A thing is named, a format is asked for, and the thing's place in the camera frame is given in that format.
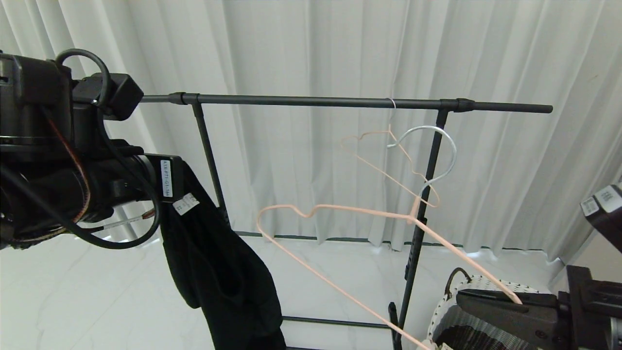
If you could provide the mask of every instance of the robotic arm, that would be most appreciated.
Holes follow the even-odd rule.
[[[93,60],[101,72],[73,80],[63,61]],[[70,49],[55,60],[0,52],[0,248],[28,248],[73,233],[104,248],[135,247],[160,223],[160,203],[182,194],[178,156],[146,154],[125,140],[111,140],[104,120],[126,120],[143,97],[128,74],[109,73],[91,52]],[[99,222],[114,207],[150,200],[150,229],[116,243],[77,222]]]

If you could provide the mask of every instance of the tile floor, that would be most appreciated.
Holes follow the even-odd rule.
[[[262,238],[245,240],[264,259],[289,316],[376,322],[364,310]],[[282,239],[311,266],[363,303],[386,315],[401,304],[408,251],[350,242]],[[499,278],[546,291],[562,268],[540,252],[482,250],[471,257]],[[442,247],[424,247],[406,329],[423,338],[448,274],[465,266]],[[213,349],[200,310],[177,293],[159,241],[112,251],[60,237],[25,251],[0,252],[2,350]],[[390,349],[388,330],[286,321],[288,345],[325,350]],[[411,344],[405,349],[414,349]]]

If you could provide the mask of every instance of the black clothing rack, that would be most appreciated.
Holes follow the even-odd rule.
[[[404,108],[404,109],[421,109],[421,110],[437,110],[436,126],[441,129],[445,128],[449,112],[461,113],[468,111],[510,111],[523,113],[551,113],[553,106],[550,105],[530,105],[524,103],[496,103],[496,102],[476,102],[466,98],[456,98],[453,100],[404,100],[391,98],[340,98],[340,97],[291,97],[291,96],[249,96],[249,95],[202,95],[199,93],[175,92],[169,95],[146,95],[142,98],[144,103],[169,102],[177,105],[191,105],[194,116],[197,119],[197,126],[203,143],[203,150],[207,157],[207,163],[210,168],[211,179],[216,190],[219,210],[227,217],[225,198],[220,185],[214,154],[211,149],[210,137],[205,124],[202,104],[225,104],[225,105],[280,105],[280,106],[324,106],[324,107],[354,107],[354,108]],[[436,162],[439,156],[440,142],[442,134],[434,133],[432,140],[432,148],[430,150],[430,158],[427,170],[425,172],[426,179],[434,177]],[[426,187],[423,191],[422,198],[427,200],[430,196],[430,187]],[[417,219],[423,223],[427,222],[425,218],[426,204],[424,202],[419,206]],[[411,251],[406,265],[406,288],[404,290],[404,298],[399,314],[394,302],[389,304],[389,319],[393,324],[400,328],[404,328],[406,321],[406,313],[411,300],[412,287],[415,280],[415,272],[419,262],[421,246],[424,239],[424,232],[415,226],[412,237]],[[308,317],[284,316],[286,321],[300,321],[308,323],[335,324],[342,326],[356,326],[367,328],[381,328],[391,330],[391,341],[394,350],[401,350],[401,335],[393,331],[389,326],[382,323],[367,323],[355,321],[342,321],[338,319],[321,319]]]

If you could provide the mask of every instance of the white label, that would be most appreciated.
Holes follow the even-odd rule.
[[[194,198],[192,193],[188,193],[183,198],[181,198],[179,201],[174,202],[173,203],[173,208],[175,208],[175,210],[177,210],[177,213],[179,215],[184,215],[190,209],[194,208],[198,203],[199,203],[199,201],[196,198]]]
[[[598,204],[594,197],[590,197],[581,202],[581,209],[583,209],[583,214],[585,216],[590,216],[598,211]]]
[[[160,169],[162,170],[162,195],[164,197],[173,197],[173,182],[170,173],[170,161],[160,161]]]
[[[622,197],[613,189],[612,185],[596,192],[594,197],[607,213],[612,213],[622,207]]]

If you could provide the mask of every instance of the curtain fold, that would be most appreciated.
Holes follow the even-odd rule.
[[[622,3],[618,1],[165,1],[0,2],[5,52],[52,58],[69,47],[127,72],[146,94],[175,91],[329,97],[456,98],[551,104],[550,115],[451,113],[458,146],[435,188],[431,228],[469,252],[543,249],[567,257],[589,235],[578,203],[622,173]],[[96,66],[71,58],[76,77]],[[233,228],[256,231],[258,211],[293,203],[409,212],[412,196],[340,147],[342,138],[396,136],[434,111],[294,106],[203,106]],[[210,195],[211,177],[189,106],[141,105],[112,136],[181,155]],[[402,143],[425,173],[433,134]],[[347,147],[413,192],[422,181],[387,135]],[[447,142],[437,174],[447,166]],[[137,215],[147,206],[125,208]],[[281,235],[390,241],[405,222],[320,211],[269,212]],[[134,228],[136,234],[148,225]]]

